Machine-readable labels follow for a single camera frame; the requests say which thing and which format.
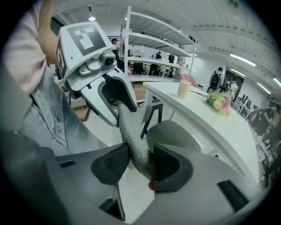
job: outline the white shelf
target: white shelf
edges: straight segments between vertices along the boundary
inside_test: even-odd
[[[130,28],[167,38],[179,45],[195,45],[192,40],[171,25],[141,13],[131,12]]]
[[[165,51],[165,52],[169,52],[173,55],[177,55],[177,56],[190,56],[186,51],[184,51],[183,49],[172,45],[166,41],[163,41],[161,39],[152,37],[152,36],[148,36],[145,34],[139,34],[139,33],[133,33],[133,32],[129,32],[129,44],[131,45],[141,45],[141,46],[147,46],[147,47],[151,47],[157,50],[161,50],[161,51]]]
[[[150,76],[150,75],[129,75],[130,82],[179,82],[176,79],[170,77],[162,77],[162,76]]]
[[[166,66],[169,66],[169,67],[174,67],[174,68],[184,69],[184,70],[189,71],[188,68],[182,67],[178,64],[160,61],[160,60],[156,60],[156,59],[150,59],[150,58],[128,57],[128,61],[130,61],[130,62],[143,62],[143,63],[157,64],[157,65],[166,65]]]

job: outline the black backpack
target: black backpack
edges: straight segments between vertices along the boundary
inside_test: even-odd
[[[216,73],[212,78],[210,82],[210,86],[217,87],[220,83],[220,76]]]

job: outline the pink chair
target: pink chair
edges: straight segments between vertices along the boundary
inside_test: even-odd
[[[194,87],[200,89],[199,86],[197,85],[197,83],[196,83],[194,77],[191,76],[191,75],[186,75],[186,74],[181,74],[181,73],[179,73],[179,79],[180,79],[180,80],[189,81],[189,82],[191,82],[191,85],[192,85],[192,86],[194,86]]]

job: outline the ceiling light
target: ceiling light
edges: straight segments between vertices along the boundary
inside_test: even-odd
[[[231,69],[232,71],[234,71],[234,72],[236,72],[236,73],[239,73],[240,75],[242,75],[242,76],[245,76],[243,73],[240,73],[240,72],[238,72],[237,70],[235,70],[235,69]]]
[[[91,16],[91,17],[89,18],[89,20],[90,20],[90,21],[95,21],[95,20],[96,20],[96,18],[95,18],[95,17],[93,17],[93,16]]]
[[[259,85],[262,89],[264,89],[268,94],[271,94],[263,85],[261,85],[260,83],[256,83],[257,85]]]
[[[281,87],[281,82],[276,77],[273,80]]]
[[[230,54],[230,56],[232,56],[232,57],[234,57],[234,58],[237,58],[237,59],[240,59],[240,60],[242,60],[242,61],[244,61],[244,62],[246,62],[246,63],[248,63],[248,64],[250,64],[250,65],[252,65],[252,66],[256,66],[255,63],[252,63],[252,62],[250,62],[249,60],[244,59],[244,58],[241,58],[241,57],[239,57],[239,56],[237,56],[237,55]]]

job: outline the white candle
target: white candle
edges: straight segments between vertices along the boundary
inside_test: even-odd
[[[191,82],[186,80],[180,80],[179,89],[177,90],[177,96],[180,98],[186,98]]]

